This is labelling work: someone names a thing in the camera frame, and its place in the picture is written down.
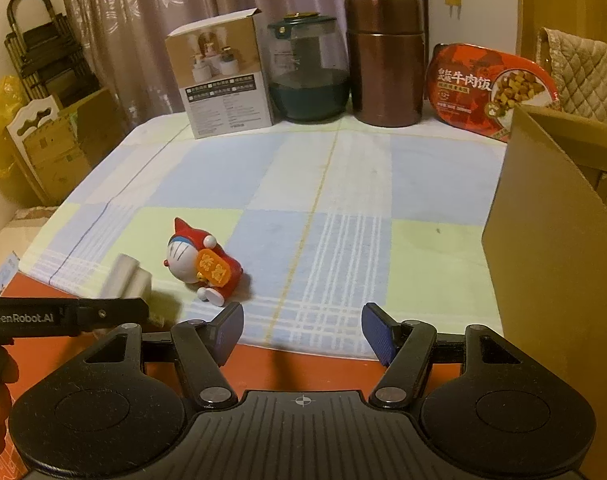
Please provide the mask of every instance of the plaid tablecloth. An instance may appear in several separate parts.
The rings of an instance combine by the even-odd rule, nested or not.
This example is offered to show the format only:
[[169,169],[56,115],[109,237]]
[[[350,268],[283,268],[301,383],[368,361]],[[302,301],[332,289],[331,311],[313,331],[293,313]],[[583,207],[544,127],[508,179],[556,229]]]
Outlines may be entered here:
[[368,301],[441,332],[501,331],[481,232],[503,154],[433,117],[390,129],[345,116],[200,140],[185,114],[159,117],[88,175],[20,270],[93,297],[125,253],[154,276],[153,312],[211,319],[219,309],[163,265],[179,216],[244,266],[247,344],[371,358]]

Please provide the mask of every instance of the glass jar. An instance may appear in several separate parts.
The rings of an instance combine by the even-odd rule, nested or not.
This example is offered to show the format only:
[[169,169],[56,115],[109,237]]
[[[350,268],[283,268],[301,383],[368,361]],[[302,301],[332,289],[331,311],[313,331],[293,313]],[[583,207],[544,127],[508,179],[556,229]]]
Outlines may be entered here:
[[337,18],[296,12],[268,25],[270,95],[291,121],[323,121],[346,109],[346,49]]

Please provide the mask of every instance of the copper canister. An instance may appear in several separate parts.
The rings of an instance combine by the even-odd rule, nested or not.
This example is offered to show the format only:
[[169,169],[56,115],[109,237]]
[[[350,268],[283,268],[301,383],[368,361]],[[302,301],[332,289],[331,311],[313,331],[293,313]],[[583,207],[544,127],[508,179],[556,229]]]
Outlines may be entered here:
[[345,0],[352,104],[360,121],[421,121],[424,37],[420,0]]

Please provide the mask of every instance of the beef rice package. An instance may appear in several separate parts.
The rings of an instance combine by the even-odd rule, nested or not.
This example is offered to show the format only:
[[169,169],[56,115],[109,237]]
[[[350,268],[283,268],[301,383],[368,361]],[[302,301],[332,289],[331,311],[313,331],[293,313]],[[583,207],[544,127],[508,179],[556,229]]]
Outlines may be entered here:
[[462,43],[435,47],[427,95],[446,123],[504,142],[517,104],[559,109],[557,87],[538,64]]

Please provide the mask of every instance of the cardboard flap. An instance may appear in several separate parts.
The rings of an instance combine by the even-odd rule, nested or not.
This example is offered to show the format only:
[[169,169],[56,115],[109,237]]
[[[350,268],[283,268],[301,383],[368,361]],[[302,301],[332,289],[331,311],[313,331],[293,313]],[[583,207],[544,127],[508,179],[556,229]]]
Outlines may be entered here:
[[[580,166],[607,171],[607,124],[564,112],[524,105],[530,115],[568,156]],[[562,121],[564,128],[556,125]]]
[[[483,248],[506,338],[595,410],[597,436],[582,471],[605,480],[607,208],[553,140],[568,137],[575,117],[527,111],[515,109]],[[580,123],[584,139],[600,130]]]

